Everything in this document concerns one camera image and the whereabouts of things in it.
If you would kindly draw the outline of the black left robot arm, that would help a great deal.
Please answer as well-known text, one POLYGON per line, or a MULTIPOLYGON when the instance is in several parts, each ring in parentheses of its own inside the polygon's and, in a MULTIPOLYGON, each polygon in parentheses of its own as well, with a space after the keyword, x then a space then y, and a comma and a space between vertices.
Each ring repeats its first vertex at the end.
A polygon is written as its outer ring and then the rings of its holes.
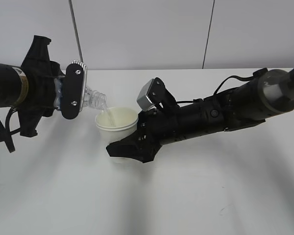
POLYGON ((0 108, 17 109, 20 135, 34 137, 42 117, 51 117, 56 98, 55 79, 60 65, 50 60, 51 39, 35 35, 22 64, 0 64, 0 108))

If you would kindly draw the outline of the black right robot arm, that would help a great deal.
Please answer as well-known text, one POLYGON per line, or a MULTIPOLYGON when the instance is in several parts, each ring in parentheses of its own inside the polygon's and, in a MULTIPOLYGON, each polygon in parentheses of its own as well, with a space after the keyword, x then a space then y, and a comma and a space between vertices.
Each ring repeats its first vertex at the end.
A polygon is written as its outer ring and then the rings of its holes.
POLYGON ((111 157, 142 163, 154 160, 163 145, 257 126, 270 117, 294 110, 294 68, 257 70, 238 77, 242 85, 206 98, 177 101, 160 78, 141 89, 137 129, 107 145, 111 157))

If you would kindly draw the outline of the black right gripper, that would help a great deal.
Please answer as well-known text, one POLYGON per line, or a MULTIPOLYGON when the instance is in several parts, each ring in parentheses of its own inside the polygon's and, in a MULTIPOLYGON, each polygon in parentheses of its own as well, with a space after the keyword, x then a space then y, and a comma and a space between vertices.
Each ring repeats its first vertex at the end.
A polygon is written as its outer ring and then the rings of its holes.
POLYGON ((208 134, 208 108, 203 101, 151 109, 139 114, 133 133, 107 145, 110 157, 151 162, 163 145, 208 134))

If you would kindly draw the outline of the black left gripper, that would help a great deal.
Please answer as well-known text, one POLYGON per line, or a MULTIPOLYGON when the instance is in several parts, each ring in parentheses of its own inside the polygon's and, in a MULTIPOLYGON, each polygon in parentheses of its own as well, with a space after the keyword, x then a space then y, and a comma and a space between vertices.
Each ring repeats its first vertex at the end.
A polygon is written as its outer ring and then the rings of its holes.
POLYGON ((51 117, 56 97, 54 80, 63 76, 60 65, 50 61, 48 45, 51 39, 34 35, 31 46, 21 64, 28 80, 28 93, 18 111, 20 136, 35 137, 42 116, 51 117))

